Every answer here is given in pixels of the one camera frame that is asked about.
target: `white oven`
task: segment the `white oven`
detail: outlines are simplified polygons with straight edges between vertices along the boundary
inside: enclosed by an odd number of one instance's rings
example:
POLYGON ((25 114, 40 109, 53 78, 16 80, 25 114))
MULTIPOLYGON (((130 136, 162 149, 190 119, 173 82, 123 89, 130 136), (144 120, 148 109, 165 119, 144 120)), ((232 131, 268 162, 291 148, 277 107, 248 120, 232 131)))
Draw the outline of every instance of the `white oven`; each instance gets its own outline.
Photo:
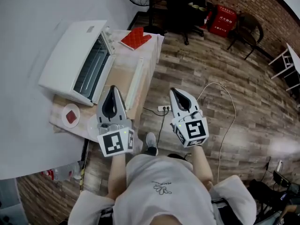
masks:
POLYGON ((106 21, 82 21, 69 26, 57 43, 38 84, 64 98, 97 104, 115 59, 106 21))

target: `sneaker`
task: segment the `sneaker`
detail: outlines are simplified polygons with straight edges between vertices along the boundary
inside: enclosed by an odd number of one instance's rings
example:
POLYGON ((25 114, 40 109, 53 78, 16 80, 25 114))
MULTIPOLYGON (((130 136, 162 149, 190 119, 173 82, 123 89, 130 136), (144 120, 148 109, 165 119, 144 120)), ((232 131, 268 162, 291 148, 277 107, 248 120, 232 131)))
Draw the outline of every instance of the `sneaker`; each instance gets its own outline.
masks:
POLYGON ((154 133, 148 133, 146 136, 146 144, 148 146, 147 151, 153 153, 153 156, 158 155, 158 149, 156 147, 156 137, 154 133))

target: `fire extinguisher box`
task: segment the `fire extinguisher box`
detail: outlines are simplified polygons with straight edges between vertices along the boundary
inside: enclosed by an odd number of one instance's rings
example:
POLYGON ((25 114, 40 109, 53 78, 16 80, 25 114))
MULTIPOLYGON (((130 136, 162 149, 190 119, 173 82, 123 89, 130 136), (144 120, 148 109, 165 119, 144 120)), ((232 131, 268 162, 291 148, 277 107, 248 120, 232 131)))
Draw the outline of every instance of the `fire extinguisher box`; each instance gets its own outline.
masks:
POLYGON ((227 37, 229 31, 233 28, 237 16, 234 10, 217 5, 215 19, 210 25, 209 32, 221 37, 227 37))

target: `power strip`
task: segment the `power strip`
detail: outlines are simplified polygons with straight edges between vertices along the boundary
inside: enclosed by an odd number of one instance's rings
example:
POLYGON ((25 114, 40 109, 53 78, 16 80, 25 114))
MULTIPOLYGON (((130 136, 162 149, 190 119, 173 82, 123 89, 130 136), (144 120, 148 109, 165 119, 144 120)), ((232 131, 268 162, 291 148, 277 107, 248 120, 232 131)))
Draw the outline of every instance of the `power strip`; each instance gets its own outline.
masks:
POLYGON ((164 107, 165 107, 165 111, 168 111, 168 108, 169 108, 169 111, 172 111, 171 105, 158 106, 157 110, 159 112, 163 112, 164 111, 164 107))

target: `white plate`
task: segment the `white plate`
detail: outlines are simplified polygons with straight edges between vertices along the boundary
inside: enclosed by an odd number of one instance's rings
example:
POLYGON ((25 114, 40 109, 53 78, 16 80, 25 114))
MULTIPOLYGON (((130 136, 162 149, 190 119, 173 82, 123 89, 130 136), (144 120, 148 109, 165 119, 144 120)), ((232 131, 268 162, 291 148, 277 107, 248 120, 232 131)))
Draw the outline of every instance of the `white plate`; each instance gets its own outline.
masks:
POLYGON ((98 141, 97 136, 99 136, 99 128, 96 114, 90 117, 87 124, 88 134, 92 138, 93 141, 98 141))
POLYGON ((75 105, 74 103, 69 103, 67 104, 64 109, 62 110, 62 113, 61 113, 61 120, 62 120, 62 123, 68 127, 68 128, 74 128, 76 127, 76 125, 78 124, 79 122, 79 119, 80 119, 80 110, 79 108, 77 107, 77 105, 75 105), (75 116, 77 117, 76 120, 72 123, 69 123, 67 118, 66 118, 66 115, 68 114, 69 111, 73 110, 73 112, 75 113, 75 116))

